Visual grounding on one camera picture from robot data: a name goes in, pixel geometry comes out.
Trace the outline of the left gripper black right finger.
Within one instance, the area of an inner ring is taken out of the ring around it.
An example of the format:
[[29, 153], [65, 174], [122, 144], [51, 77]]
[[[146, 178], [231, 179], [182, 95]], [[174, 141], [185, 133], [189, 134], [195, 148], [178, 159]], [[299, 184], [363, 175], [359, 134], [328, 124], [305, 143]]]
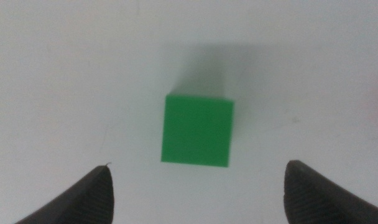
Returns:
[[378, 224], [378, 207], [299, 160], [285, 169], [283, 205], [290, 224]]

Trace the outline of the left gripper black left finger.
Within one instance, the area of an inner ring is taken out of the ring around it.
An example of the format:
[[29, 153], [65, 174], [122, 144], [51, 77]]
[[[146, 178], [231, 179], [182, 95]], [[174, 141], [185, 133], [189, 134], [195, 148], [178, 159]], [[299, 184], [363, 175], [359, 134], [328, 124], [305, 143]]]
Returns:
[[17, 224], [112, 224], [113, 217], [113, 179], [104, 165]]

